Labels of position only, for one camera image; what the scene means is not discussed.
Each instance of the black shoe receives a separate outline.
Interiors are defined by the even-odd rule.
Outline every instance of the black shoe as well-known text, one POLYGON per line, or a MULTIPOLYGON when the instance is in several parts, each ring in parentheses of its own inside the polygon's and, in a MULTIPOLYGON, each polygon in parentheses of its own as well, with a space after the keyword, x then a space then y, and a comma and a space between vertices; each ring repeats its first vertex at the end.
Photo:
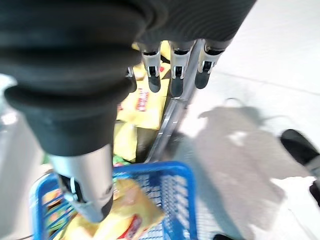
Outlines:
POLYGON ((280 140, 291 156, 303 166, 319 155, 316 148, 301 133, 294 129, 284 131, 280 140))
POLYGON ((313 184, 309 188, 311 195, 314 197, 314 199, 317 201, 319 207, 320 207, 320 191, 319 188, 314 181, 313 184))
POLYGON ((214 236, 213 240, 232 240, 230 237, 221 235, 221 234, 217 234, 214 236))

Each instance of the red label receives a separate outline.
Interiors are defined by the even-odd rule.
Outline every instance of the red label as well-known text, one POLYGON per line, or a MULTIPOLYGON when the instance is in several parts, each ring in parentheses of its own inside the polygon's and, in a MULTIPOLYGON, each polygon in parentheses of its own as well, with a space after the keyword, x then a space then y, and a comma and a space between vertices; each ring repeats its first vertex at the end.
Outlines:
POLYGON ((139 112, 145 112, 147 110, 147 103, 149 98, 149 92, 139 88, 139 99, 136 108, 139 112))
POLYGON ((135 214, 133 215, 132 222, 128 229, 117 239, 126 239, 126 240, 132 240, 134 236, 136 235, 138 229, 140 228, 142 223, 142 218, 135 214))

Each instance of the robotic arm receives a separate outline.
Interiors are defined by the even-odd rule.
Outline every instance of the robotic arm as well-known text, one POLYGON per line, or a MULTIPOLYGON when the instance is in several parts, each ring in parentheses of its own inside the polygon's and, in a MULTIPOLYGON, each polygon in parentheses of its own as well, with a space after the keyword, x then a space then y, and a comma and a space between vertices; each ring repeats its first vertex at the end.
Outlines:
POLYGON ((205 39, 195 86, 204 88, 255 0, 2 0, 5 91, 49 154, 64 197, 91 222, 113 202, 113 133, 119 104, 136 89, 141 58, 160 89, 160 44, 171 46, 171 94, 183 92, 190 51, 205 39), (137 42, 140 51, 131 48, 137 42))

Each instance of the yellow snack bag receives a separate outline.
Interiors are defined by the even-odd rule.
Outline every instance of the yellow snack bag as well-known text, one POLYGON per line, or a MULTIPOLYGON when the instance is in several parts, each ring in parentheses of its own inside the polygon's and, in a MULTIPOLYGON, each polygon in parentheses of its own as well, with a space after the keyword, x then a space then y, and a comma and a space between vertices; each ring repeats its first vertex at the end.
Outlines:
POLYGON ((133 72, 134 72, 135 80, 137 81, 143 80, 145 75, 147 74, 144 63, 140 62, 140 64, 133 66, 133 72))
POLYGON ((160 47, 161 55, 170 61, 171 58, 171 47, 168 41, 162 41, 160 47))
MULTIPOLYGON (((167 63, 161 64, 160 77, 170 69, 167 63)), ((161 80, 159 92, 149 89, 148 77, 137 81, 137 90, 130 93, 119 105, 117 120, 131 123, 138 128, 158 130, 168 93, 169 79, 161 80)))
POLYGON ((89 223, 78 214, 54 240, 138 240, 159 224, 163 211, 156 207, 132 179, 117 179, 109 215, 101 223, 89 223))
POLYGON ((113 136, 113 153, 125 160, 136 158, 137 128, 129 122, 116 123, 113 136))
MULTIPOLYGON (((46 204, 48 202, 50 202, 51 200, 57 198, 59 195, 61 195, 61 190, 60 189, 56 189, 53 191, 48 192, 46 195, 43 196, 43 203, 46 204)), ((61 200, 56 200, 51 202, 50 204, 47 205, 48 208, 60 203, 61 200)))

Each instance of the blue shopping basket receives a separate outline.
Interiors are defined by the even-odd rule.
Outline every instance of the blue shopping basket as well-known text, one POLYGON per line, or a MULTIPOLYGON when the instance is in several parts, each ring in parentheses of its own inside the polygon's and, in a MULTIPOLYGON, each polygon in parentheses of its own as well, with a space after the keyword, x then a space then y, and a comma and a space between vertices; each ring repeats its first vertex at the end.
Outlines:
MULTIPOLYGON (((196 240, 195 181, 188 166, 180 162, 132 164, 113 168, 113 178, 136 180, 145 194, 165 212, 162 223, 152 228, 140 240, 196 240)), ((69 222, 73 208, 62 195, 44 203, 44 195, 58 189, 56 176, 51 173, 40 178, 31 191, 31 210, 34 240, 53 239, 69 222), (60 200, 54 211, 48 205, 60 200), (47 220, 56 211, 64 214, 54 222, 47 220), (61 227, 50 235, 53 225, 61 227)))

